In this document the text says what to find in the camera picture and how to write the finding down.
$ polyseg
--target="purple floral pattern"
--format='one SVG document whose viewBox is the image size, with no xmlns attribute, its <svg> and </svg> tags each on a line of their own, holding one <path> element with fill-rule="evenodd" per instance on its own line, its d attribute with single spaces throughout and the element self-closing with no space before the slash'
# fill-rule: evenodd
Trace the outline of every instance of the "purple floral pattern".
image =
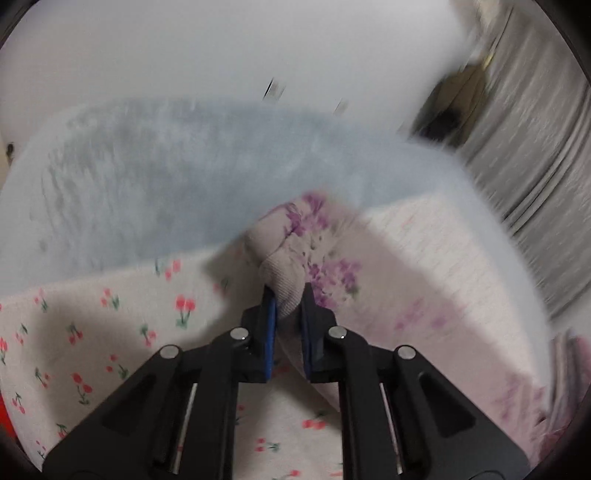
<svg viewBox="0 0 591 480">
<path fill-rule="evenodd" d="M 394 330 L 402 332 L 406 328 L 416 325 L 425 316 L 424 299 L 415 300 L 394 320 Z"/>
<path fill-rule="evenodd" d="M 323 195 L 307 193 L 302 199 L 309 205 L 310 213 L 302 212 L 293 203 L 284 205 L 287 210 L 287 218 L 291 222 L 289 228 L 284 228 L 285 236 L 291 233 L 297 236 L 303 236 L 306 232 L 320 233 L 330 226 L 328 217 L 324 213 L 320 213 L 320 209 L 326 201 Z"/>
<path fill-rule="evenodd" d="M 501 421 L 506 423 L 510 420 L 513 409 L 516 404 L 516 396 L 519 393 L 519 377 L 517 375 L 509 375 L 507 378 L 507 390 L 503 396 L 496 400 L 496 403 L 501 407 Z"/>
<path fill-rule="evenodd" d="M 361 270 L 361 263 L 346 258 L 338 258 L 337 252 L 332 250 L 322 257 L 321 261 L 312 259 L 317 241 L 322 240 L 324 233 L 334 233 L 336 227 L 329 221 L 322 207 L 326 197 L 318 193 L 307 193 L 302 197 L 306 206 L 310 209 L 305 212 L 295 203 L 284 205 L 286 217 L 290 226 L 284 227 L 284 234 L 295 234 L 298 237 L 308 235 L 310 238 L 310 252 L 292 253 L 300 260 L 301 266 L 306 272 L 306 281 L 312 285 L 316 303 L 321 307 L 336 309 L 339 303 L 347 297 L 355 298 L 359 293 L 357 274 Z"/>
</svg>

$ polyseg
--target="gripped cloth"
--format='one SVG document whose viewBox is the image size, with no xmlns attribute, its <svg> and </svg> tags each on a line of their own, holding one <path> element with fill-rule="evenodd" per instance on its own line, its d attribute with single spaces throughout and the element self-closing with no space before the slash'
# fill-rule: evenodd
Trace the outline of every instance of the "gripped cloth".
<svg viewBox="0 0 591 480">
<path fill-rule="evenodd" d="M 404 261 L 388 261 L 413 278 L 413 289 L 419 284 L 426 289 L 423 303 L 413 301 L 409 310 L 400 305 L 405 313 L 392 324 L 396 337 L 405 343 L 421 340 L 415 332 L 419 325 L 435 327 L 433 331 L 438 335 L 449 337 L 457 329 L 453 326 L 456 322 L 472 322 L 478 334 L 470 339 L 482 344 L 507 374 L 494 377 L 492 385 L 496 388 L 489 390 L 491 397 L 482 400 L 481 391 L 465 388 L 462 382 L 466 380 L 456 378 L 457 374 L 450 370 L 455 366 L 454 359 L 443 359 L 437 366 L 524 449 L 535 452 L 528 429 L 515 428 L 516 421 L 530 422 L 534 418 L 529 413 L 535 410 L 535 402 L 528 404 L 530 408 L 524 406 L 530 394 L 535 401 L 540 393 L 535 386 L 536 372 L 527 338 L 502 283 L 453 208 L 441 197 L 427 196 L 371 210 L 360 220 L 336 203 L 314 198 L 322 203 L 317 212 L 326 211 L 329 225 L 329 236 L 322 240 L 317 236 L 318 253 L 335 244 L 337 255 L 348 254 L 349 249 L 351 254 L 359 255 L 359 259 L 349 261 L 340 277 L 344 267 L 341 262 L 347 262 L 346 258 L 334 257 L 332 263 L 322 265 L 326 273 L 332 271 L 344 283 L 340 290 L 325 289 L 333 292 L 333 298 L 323 297 L 317 290 L 319 302 L 334 307 L 340 322 L 363 334 L 366 326 L 359 322 L 353 325 L 356 319 L 351 312 L 358 310 L 349 310 L 349 306 L 356 303 L 361 307 L 372 292 L 371 285 L 392 284 L 395 279 L 391 275 L 375 279 L 369 275 L 373 270 L 380 273 L 375 262 L 381 255 L 391 257 L 392 252 L 386 252 L 381 241 L 373 238 L 368 241 L 379 248 L 375 251 L 379 255 L 365 255 L 355 249 L 354 242 L 349 244 L 343 237 L 355 232 L 355 236 L 365 238 L 371 231 L 387 240 L 390 247 L 395 244 L 393 248 Z M 272 284 L 273 277 L 264 271 L 265 267 L 250 260 L 253 255 L 269 249 L 276 251 L 282 245 L 301 246 L 301 242 L 309 245 L 302 251 L 311 253 L 310 238 L 301 230 L 307 228 L 308 220 L 291 229 L 292 220 L 302 213 L 306 216 L 306 208 L 318 206 L 311 202 L 312 198 L 306 199 L 293 202 L 295 210 L 292 204 L 278 207 L 248 232 L 246 243 L 251 255 L 245 255 L 239 241 L 228 247 L 160 258 L 152 265 L 100 277 L 51 284 L 2 300 L 0 390 L 32 461 L 41 467 L 47 452 L 158 348 L 168 343 L 184 349 L 203 345 L 236 325 L 242 310 L 260 301 L 259 271 Z M 333 233 L 335 219 L 340 219 L 340 227 Z M 318 218 L 309 221 L 313 225 L 308 233 L 314 230 L 317 235 L 322 231 L 322 219 L 320 223 Z M 269 235 L 264 242 L 253 242 L 255 232 L 261 228 Z M 405 262 L 427 273 L 438 287 L 434 288 L 422 273 L 409 269 Z M 293 278 L 302 282 L 310 275 L 313 270 L 306 269 L 304 276 Z M 372 300 L 372 310 L 367 311 L 375 315 L 373 330 L 367 331 L 368 340 L 393 345 L 395 339 L 388 340 L 385 335 L 376 338 L 383 326 L 379 316 L 386 308 L 393 308 L 383 302 L 378 290 L 373 290 L 372 295 L 378 298 Z M 285 293 L 289 291 L 296 289 L 277 289 L 281 313 L 286 311 Z M 344 301 L 334 297 L 336 291 L 345 292 Z M 397 301 L 405 299 L 401 294 L 396 296 Z M 462 319 L 461 315 L 456 317 L 457 305 L 464 313 Z M 436 311 L 443 316 L 433 316 Z M 471 332 L 466 329 L 464 335 Z M 278 336 L 290 358 L 295 358 L 290 350 L 294 337 L 287 325 L 280 326 Z M 428 338 L 422 341 L 416 343 L 421 352 L 430 360 L 439 361 L 437 352 L 429 349 Z M 268 385 L 241 385 L 236 415 L 236 478 L 316 479 L 342 474 L 337 412 L 281 354 Z"/>
</svg>

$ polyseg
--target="red object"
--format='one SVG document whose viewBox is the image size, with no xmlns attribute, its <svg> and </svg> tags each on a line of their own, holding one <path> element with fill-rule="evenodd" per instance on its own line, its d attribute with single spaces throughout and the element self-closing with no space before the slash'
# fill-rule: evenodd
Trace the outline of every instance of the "red object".
<svg viewBox="0 0 591 480">
<path fill-rule="evenodd" d="M 195 309 L 195 300 L 187 299 L 187 301 L 185 302 L 185 308 L 187 309 L 187 311 L 192 312 Z"/>
<path fill-rule="evenodd" d="M 16 439 L 17 433 L 14 431 L 12 427 L 12 423 L 10 423 L 10 419 L 8 418 L 8 412 L 6 411 L 6 407 L 4 406 L 4 400 L 0 395 L 0 425 L 4 427 L 6 433 L 10 438 Z"/>
<path fill-rule="evenodd" d="M 177 297 L 177 310 L 180 310 L 181 312 L 184 309 L 184 305 L 185 305 L 185 299 L 183 295 L 179 295 Z"/>
</svg>

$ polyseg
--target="cherry pattern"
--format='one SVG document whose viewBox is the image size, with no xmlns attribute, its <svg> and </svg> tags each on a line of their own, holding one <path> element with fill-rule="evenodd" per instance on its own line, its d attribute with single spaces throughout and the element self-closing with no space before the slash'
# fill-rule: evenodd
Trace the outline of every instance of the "cherry pattern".
<svg viewBox="0 0 591 480">
<path fill-rule="evenodd" d="M 147 347 L 152 346 L 152 342 L 156 339 L 156 332 L 153 330 L 150 330 L 150 328 L 148 327 L 147 323 L 144 323 L 140 328 L 139 328 L 139 332 L 141 335 L 143 335 L 144 339 L 145 339 L 145 344 Z"/>
<path fill-rule="evenodd" d="M 119 375 L 119 378 L 121 380 L 125 380 L 127 378 L 127 376 L 129 375 L 129 370 L 127 370 L 125 367 L 123 367 L 120 363 L 117 363 L 117 361 L 119 360 L 119 357 L 117 357 L 117 355 L 115 355 L 114 353 L 112 353 L 111 355 L 109 355 L 109 360 L 113 364 L 116 363 L 117 374 Z M 114 369 L 114 367 L 112 365 L 107 365 L 105 367 L 105 369 L 110 374 L 115 371 L 115 369 Z"/>
<path fill-rule="evenodd" d="M 45 455 L 47 454 L 47 449 L 45 448 L 45 446 L 39 440 L 37 440 L 35 443 L 37 444 L 37 454 L 43 460 L 45 460 Z"/>
<path fill-rule="evenodd" d="M 304 420 L 301 426 L 304 429 L 323 430 L 326 427 L 326 422 L 321 420 L 322 417 L 326 417 L 326 412 L 320 410 L 313 419 Z"/>
<path fill-rule="evenodd" d="M 71 323 L 66 327 L 66 332 L 69 333 L 68 341 L 71 345 L 75 345 L 77 340 L 82 340 L 84 338 L 82 330 L 79 330 L 74 323 Z"/>
<path fill-rule="evenodd" d="M 41 306 L 41 311 L 43 313 L 46 313 L 47 310 L 49 310 L 49 305 L 47 304 L 47 302 L 45 300 L 45 292 L 43 291 L 42 288 L 39 289 L 39 293 L 37 294 L 37 296 L 35 296 L 33 298 L 33 301 L 35 302 L 36 305 Z"/>
<path fill-rule="evenodd" d="M 66 435 L 68 435 L 68 428 L 61 423 L 56 423 L 56 425 L 57 425 L 57 428 L 60 429 L 59 432 L 57 432 L 57 436 L 61 439 L 65 438 Z"/>
<path fill-rule="evenodd" d="M 6 365 L 6 352 L 8 352 L 8 343 L 0 337 L 0 362 Z"/>
<path fill-rule="evenodd" d="M 38 367 L 35 367 L 35 378 L 41 382 L 43 388 L 49 388 L 49 380 L 51 380 L 51 377 L 47 372 L 42 374 L 41 370 L 39 370 Z"/>
<path fill-rule="evenodd" d="M 22 406 L 22 397 L 18 394 L 18 392 L 15 392 L 15 397 L 12 399 L 12 405 L 23 415 L 25 414 L 25 407 Z"/>
<path fill-rule="evenodd" d="M 236 407 L 236 422 L 234 425 L 238 426 L 240 425 L 240 421 L 245 417 L 244 415 L 244 411 L 246 410 L 246 407 L 242 404 L 238 404 L 238 406 Z"/>
<path fill-rule="evenodd" d="M 104 307 L 104 308 L 112 308 L 115 310 L 119 310 L 119 306 L 121 305 L 121 302 L 119 301 L 119 296 L 118 295 L 114 295 L 111 292 L 110 288 L 106 288 L 103 290 L 103 296 L 100 298 L 100 304 Z"/>
<path fill-rule="evenodd" d="M 280 446 L 280 443 L 267 442 L 265 439 L 257 439 L 255 452 L 264 452 L 269 450 L 273 453 L 277 453 L 279 452 Z"/>
<path fill-rule="evenodd" d="M 166 281 L 170 281 L 173 277 L 173 274 L 178 273 L 180 271 L 181 261 L 179 259 L 173 260 L 170 265 L 167 265 L 164 262 L 160 262 L 158 259 L 155 260 L 156 276 L 159 277 L 162 273 L 164 273 L 164 278 L 166 278 Z"/>
<path fill-rule="evenodd" d="M 25 335 L 28 335 L 29 331 L 27 330 L 27 327 L 25 327 L 23 324 L 21 324 L 21 327 L 18 329 L 18 332 L 14 334 L 14 337 L 17 339 L 17 342 L 20 343 L 21 345 L 24 345 L 25 343 Z"/>
<path fill-rule="evenodd" d="M 176 300 L 176 309 L 179 311 L 181 318 L 177 319 L 177 327 L 187 329 L 187 322 L 191 316 L 191 312 L 195 310 L 195 299 L 186 299 L 184 295 L 178 295 Z"/>
<path fill-rule="evenodd" d="M 78 403 L 81 405 L 90 405 L 90 400 L 88 400 L 87 395 L 92 393 L 92 387 L 88 384 L 85 384 L 82 380 L 82 376 L 78 373 L 72 374 L 72 380 L 76 384 L 76 389 L 78 390 L 78 396 L 80 399 Z"/>
</svg>

